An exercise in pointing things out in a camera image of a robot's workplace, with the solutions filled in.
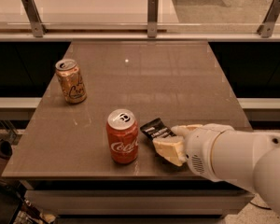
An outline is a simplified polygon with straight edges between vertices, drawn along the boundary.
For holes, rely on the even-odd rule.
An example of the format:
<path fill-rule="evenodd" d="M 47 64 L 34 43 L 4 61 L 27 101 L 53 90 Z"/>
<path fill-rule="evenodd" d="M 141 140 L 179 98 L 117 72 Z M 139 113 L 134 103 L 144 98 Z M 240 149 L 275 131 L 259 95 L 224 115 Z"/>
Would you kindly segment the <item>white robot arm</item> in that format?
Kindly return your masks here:
<path fill-rule="evenodd" d="M 153 138 L 159 155 L 213 182 L 257 193 L 280 216 L 280 133 L 221 124 L 174 126 L 172 132 Z"/>

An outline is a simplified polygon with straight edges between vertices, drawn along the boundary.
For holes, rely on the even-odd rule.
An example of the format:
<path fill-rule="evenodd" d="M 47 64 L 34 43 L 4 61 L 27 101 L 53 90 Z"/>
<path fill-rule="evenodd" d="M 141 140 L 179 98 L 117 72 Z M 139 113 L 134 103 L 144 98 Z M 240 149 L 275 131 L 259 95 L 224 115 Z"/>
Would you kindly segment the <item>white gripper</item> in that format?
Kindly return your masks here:
<path fill-rule="evenodd" d="M 190 124 L 176 125 L 171 130 L 177 136 L 153 139 L 156 152 L 175 166 L 182 166 L 187 162 L 195 175 L 213 182 L 220 181 L 212 167 L 212 149 L 216 140 L 224 132 L 233 131 L 232 126 L 214 123 L 203 126 L 202 124 Z M 182 136 L 186 136 L 185 147 Z"/>

